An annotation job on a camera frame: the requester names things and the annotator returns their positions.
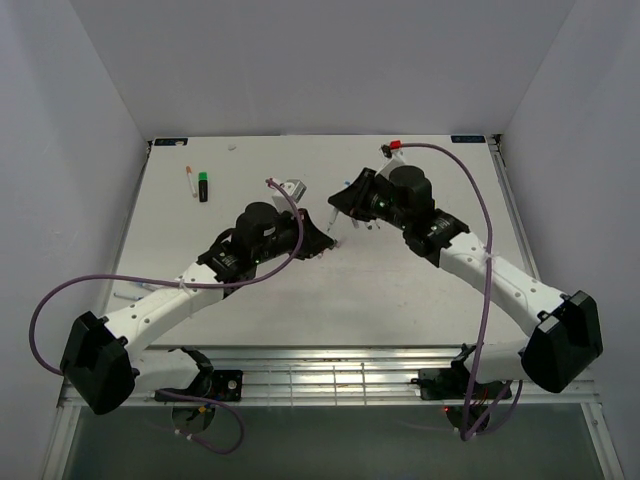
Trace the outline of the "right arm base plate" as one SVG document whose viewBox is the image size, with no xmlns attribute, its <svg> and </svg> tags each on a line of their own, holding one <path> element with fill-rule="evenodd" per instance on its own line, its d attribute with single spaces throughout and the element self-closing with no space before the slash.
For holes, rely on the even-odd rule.
<svg viewBox="0 0 640 480">
<path fill-rule="evenodd" d="M 464 400 L 469 379 L 470 373 L 464 368 L 423 368 L 410 383 L 419 388 L 422 400 Z M 493 400 L 506 385 L 506 382 L 500 381 L 475 382 L 471 390 L 471 401 Z"/>
</svg>

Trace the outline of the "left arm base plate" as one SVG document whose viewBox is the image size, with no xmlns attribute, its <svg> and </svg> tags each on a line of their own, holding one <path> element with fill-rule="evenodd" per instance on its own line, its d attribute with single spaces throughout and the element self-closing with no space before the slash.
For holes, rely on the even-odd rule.
<svg viewBox="0 0 640 480">
<path fill-rule="evenodd" d="M 238 402 L 242 397 L 242 383 L 242 370 L 213 370 L 209 373 L 199 373 L 187 387 L 163 390 L 182 396 Z"/>
</svg>

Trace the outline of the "orange capped white marker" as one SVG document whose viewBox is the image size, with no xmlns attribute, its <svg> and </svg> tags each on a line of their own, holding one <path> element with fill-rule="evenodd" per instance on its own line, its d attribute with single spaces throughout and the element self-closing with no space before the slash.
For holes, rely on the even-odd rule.
<svg viewBox="0 0 640 480">
<path fill-rule="evenodd" d="M 192 169 L 191 169 L 190 166 L 187 165 L 185 167 L 185 170 L 186 170 L 186 176 L 187 176 L 187 179 L 188 179 L 188 184 L 189 184 L 191 196 L 193 198 L 198 198 L 198 192 L 196 190 L 196 184 L 195 184 L 195 181 L 193 179 Z"/>
</svg>

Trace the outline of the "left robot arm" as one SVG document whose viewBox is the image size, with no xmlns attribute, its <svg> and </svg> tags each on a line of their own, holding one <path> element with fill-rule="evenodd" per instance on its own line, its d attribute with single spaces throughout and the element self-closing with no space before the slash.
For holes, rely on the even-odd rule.
<svg viewBox="0 0 640 480">
<path fill-rule="evenodd" d="M 214 368 L 191 347 L 177 347 L 155 361 L 143 351 L 198 311 L 255 278 L 260 264 L 290 255 L 313 258 L 333 248 L 334 239 L 318 229 L 301 209 L 279 212 L 268 203 L 249 204 L 234 227 L 220 234 L 178 279 L 120 310 L 98 318 L 78 317 L 60 369 L 91 410 L 106 414 L 134 392 L 152 391 L 159 401 L 173 395 L 213 398 Z"/>
</svg>

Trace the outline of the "blue capped white marker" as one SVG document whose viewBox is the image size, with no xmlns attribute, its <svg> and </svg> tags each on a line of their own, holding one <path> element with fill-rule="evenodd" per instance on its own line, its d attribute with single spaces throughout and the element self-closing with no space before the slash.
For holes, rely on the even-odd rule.
<svg viewBox="0 0 640 480">
<path fill-rule="evenodd" d="M 335 221 L 336 221 L 338 215 L 339 215 L 339 210 L 334 208 L 332 210 L 331 215 L 329 217 L 329 220 L 327 222 L 327 228 L 326 228 L 327 233 L 329 233 L 331 231 L 333 225 L 335 224 Z"/>
</svg>

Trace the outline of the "green black highlighter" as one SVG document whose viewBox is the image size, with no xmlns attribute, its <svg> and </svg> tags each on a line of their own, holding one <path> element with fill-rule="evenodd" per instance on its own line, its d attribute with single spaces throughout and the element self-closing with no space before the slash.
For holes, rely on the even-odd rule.
<svg viewBox="0 0 640 480">
<path fill-rule="evenodd" d="M 198 173 L 198 199 L 200 203 L 207 203 L 209 199 L 208 173 L 205 171 Z"/>
</svg>

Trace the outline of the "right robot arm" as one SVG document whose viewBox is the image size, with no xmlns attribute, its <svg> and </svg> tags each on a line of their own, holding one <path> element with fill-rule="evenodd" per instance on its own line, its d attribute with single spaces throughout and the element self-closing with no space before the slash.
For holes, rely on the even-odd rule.
<svg viewBox="0 0 640 480">
<path fill-rule="evenodd" d="M 582 290 L 569 295 L 547 286 L 491 256 L 465 223 L 436 207 L 421 169 L 404 165 L 383 175 L 365 168 L 328 202 L 355 220 L 381 220 L 401 230 L 414 254 L 489 293 L 525 334 L 523 341 L 464 347 L 431 386 L 453 385 L 474 397 L 487 384 L 525 380 L 560 393 L 602 354 L 596 301 Z"/>
</svg>

